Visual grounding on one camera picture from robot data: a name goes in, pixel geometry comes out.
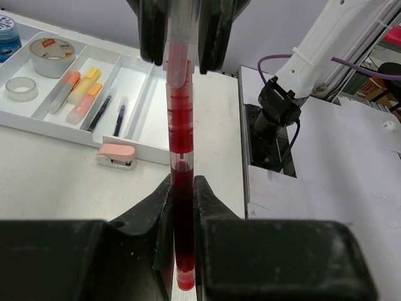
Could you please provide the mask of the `red pen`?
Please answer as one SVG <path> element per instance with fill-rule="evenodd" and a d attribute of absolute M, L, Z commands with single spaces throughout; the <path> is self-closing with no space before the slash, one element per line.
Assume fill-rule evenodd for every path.
<path fill-rule="evenodd" d="M 178 287 L 195 285 L 194 198 L 194 52 L 200 1 L 171 1 L 166 71 L 170 190 Z"/>

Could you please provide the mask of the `brown packing tape roll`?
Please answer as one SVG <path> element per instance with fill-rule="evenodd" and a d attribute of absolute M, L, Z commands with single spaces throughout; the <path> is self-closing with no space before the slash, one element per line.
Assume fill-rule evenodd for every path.
<path fill-rule="evenodd" d="M 29 52 L 35 72 L 52 79 L 61 78 L 76 57 L 74 46 L 58 38 L 34 40 Z"/>

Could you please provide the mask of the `black pen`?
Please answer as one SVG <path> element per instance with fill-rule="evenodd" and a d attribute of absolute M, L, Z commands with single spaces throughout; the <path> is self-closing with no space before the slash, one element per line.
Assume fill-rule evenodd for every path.
<path fill-rule="evenodd" d="M 102 103 L 101 107 L 99 108 L 98 112 L 96 113 L 95 117 L 91 121 L 91 124 L 87 128 L 87 131 L 93 132 L 97 124 L 99 123 L 100 119 L 102 118 L 103 114 L 105 113 L 106 109 L 108 108 L 110 102 L 112 100 L 112 95 L 108 95 L 104 102 Z"/>

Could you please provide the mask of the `orange pink highlighter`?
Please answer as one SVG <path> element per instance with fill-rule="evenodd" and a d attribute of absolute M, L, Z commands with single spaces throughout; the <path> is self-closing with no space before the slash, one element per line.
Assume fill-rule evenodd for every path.
<path fill-rule="evenodd" d="M 82 100 L 66 116 L 66 122 L 73 125 L 78 124 L 88 113 L 102 87 L 103 85 L 101 83 L 93 84 L 83 96 Z"/>

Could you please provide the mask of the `clear tape roll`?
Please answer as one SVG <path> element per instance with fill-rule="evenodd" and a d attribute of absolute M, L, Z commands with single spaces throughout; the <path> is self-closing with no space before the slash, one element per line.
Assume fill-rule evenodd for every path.
<path fill-rule="evenodd" d="M 7 95 L 17 102 L 28 102 L 38 96 L 36 82 L 28 77 L 15 77 L 5 84 Z"/>

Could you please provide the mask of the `pink white eraser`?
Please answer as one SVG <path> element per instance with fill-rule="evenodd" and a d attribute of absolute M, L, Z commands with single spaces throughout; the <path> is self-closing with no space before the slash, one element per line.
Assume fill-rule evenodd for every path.
<path fill-rule="evenodd" d="M 132 170 L 136 160 L 136 149 L 131 145 L 103 144 L 95 162 L 101 166 Z"/>

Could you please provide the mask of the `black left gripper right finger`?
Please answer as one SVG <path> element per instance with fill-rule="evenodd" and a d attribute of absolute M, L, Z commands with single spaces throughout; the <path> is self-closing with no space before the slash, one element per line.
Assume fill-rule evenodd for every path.
<path fill-rule="evenodd" d="M 242 219 L 194 179 L 198 300 L 376 300 L 360 245 L 345 225 Z"/>

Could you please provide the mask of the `yellow white highlighter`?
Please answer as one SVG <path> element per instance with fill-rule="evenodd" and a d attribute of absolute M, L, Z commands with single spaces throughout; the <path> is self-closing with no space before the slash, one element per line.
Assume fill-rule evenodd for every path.
<path fill-rule="evenodd" d="M 73 105 L 78 104 L 92 85 L 99 79 L 101 70 L 97 67 L 91 67 L 85 76 L 79 81 L 74 90 L 68 95 L 66 101 Z"/>

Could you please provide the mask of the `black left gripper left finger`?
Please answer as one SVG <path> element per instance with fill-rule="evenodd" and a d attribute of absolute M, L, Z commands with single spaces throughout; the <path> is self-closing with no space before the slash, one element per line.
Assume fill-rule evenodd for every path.
<path fill-rule="evenodd" d="M 1 221 L 2 300 L 170 300 L 171 180 L 119 217 Z"/>

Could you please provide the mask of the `blue tape roll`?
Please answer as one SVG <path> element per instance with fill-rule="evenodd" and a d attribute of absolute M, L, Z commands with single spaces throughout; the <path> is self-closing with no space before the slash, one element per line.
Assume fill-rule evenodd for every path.
<path fill-rule="evenodd" d="M 4 63 L 22 47 L 22 43 L 16 23 L 10 17 L 1 15 L 0 34 L 0 58 L 1 63 Z"/>

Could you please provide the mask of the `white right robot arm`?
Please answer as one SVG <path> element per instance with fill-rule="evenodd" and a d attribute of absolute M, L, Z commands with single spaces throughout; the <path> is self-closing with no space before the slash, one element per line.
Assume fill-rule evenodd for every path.
<path fill-rule="evenodd" d="M 339 46 L 377 7 L 379 1 L 328 1 L 313 26 L 286 64 L 266 80 L 259 103 L 262 111 L 254 132 L 274 140 L 278 132 L 295 122 L 320 73 Z M 164 65 L 171 87 L 184 84 L 190 45 L 197 45 L 199 70 L 221 69 L 234 20 L 246 1 L 130 1 L 137 16 L 140 56 Z"/>

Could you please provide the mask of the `purple pen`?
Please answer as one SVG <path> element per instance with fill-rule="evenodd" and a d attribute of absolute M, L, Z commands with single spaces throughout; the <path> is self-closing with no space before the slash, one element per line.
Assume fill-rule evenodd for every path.
<path fill-rule="evenodd" d="M 113 131 L 113 136 L 114 137 L 118 137 L 122 128 L 122 124 L 123 124 L 123 119 L 125 116 L 125 113 L 127 111 L 127 106 L 128 106 L 128 97 L 127 96 L 123 96 L 120 100 L 120 105 L 119 105 L 119 109 L 118 109 L 118 116 L 117 116 L 117 121 L 115 124 L 115 129 Z"/>

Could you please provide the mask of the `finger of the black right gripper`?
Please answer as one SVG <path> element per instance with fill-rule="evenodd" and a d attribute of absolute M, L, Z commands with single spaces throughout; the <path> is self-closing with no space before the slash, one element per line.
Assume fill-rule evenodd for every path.
<path fill-rule="evenodd" d="M 250 2 L 209 0 L 200 4 L 198 57 L 200 73 L 219 71 L 225 60 L 232 24 Z"/>
<path fill-rule="evenodd" d="M 138 23 L 140 56 L 154 65 L 162 65 L 167 39 L 170 1 L 127 0 Z"/>

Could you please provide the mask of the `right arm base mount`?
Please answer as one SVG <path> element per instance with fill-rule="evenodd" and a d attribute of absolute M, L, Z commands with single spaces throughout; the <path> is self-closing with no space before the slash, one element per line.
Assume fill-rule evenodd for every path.
<path fill-rule="evenodd" d="M 278 131 L 272 128 L 272 134 L 270 134 L 270 131 L 265 134 L 258 134 L 256 126 L 261 127 L 261 122 L 265 120 L 262 109 L 255 105 L 247 104 L 245 105 L 245 111 L 250 164 L 266 170 L 281 172 L 292 158 L 291 149 L 299 135 L 300 120 L 294 121 L 296 132 L 292 141 L 288 142 L 284 147 L 280 147 L 278 135 L 282 128 L 278 127 Z"/>

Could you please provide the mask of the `white compartment tray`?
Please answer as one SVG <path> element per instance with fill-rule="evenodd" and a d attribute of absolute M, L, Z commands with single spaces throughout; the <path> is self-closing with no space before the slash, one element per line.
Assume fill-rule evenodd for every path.
<path fill-rule="evenodd" d="M 165 72 L 141 58 L 1 17 L 1 124 L 169 164 Z"/>

